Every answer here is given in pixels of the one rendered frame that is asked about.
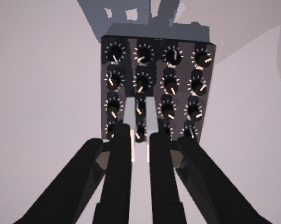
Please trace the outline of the dark grey knob box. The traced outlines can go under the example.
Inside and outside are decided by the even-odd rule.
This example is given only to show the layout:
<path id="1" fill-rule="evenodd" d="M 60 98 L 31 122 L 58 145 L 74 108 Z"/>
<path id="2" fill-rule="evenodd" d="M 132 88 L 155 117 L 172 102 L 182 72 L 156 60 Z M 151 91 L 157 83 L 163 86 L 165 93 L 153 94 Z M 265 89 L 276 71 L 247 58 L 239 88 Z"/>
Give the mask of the dark grey knob box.
<path id="1" fill-rule="evenodd" d="M 101 139 L 113 139 L 126 98 L 135 97 L 135 142 L 146 142 L 146 97 L 154 97 L 167 138 L 190 136 L 199 144 L 215 52 L 211 42 L 102 36 Z"/>

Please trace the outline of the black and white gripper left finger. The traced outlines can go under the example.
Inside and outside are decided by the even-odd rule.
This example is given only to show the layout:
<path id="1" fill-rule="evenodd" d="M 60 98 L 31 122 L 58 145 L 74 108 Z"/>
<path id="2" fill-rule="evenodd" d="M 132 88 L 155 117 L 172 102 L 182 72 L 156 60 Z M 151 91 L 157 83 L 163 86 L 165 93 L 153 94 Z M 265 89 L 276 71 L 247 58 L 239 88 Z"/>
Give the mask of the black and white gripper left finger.
<path id="1" fill-rule="evenodd" d="M 13 224 L 76 224 L 104 175 L 92 224 L 129 224 L 134 110 L 135 97 L 127 97 L 124 119 L 113 126 L 113 140 L 87 140 Z"/>

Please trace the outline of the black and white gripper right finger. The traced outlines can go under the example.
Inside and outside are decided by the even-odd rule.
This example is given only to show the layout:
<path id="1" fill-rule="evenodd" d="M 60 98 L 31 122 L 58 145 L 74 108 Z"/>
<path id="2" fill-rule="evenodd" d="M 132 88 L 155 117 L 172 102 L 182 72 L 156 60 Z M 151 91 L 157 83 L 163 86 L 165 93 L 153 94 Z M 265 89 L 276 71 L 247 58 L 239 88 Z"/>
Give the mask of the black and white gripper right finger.
<path id="1" fill-rule="evenodd" d="M 272 224 L 257 213 L 195 139 L 167 138 L 154 97 L 146 97 L 146 114 L 153 224 L 187 224 L 174 168 L 207 224 Z"/>

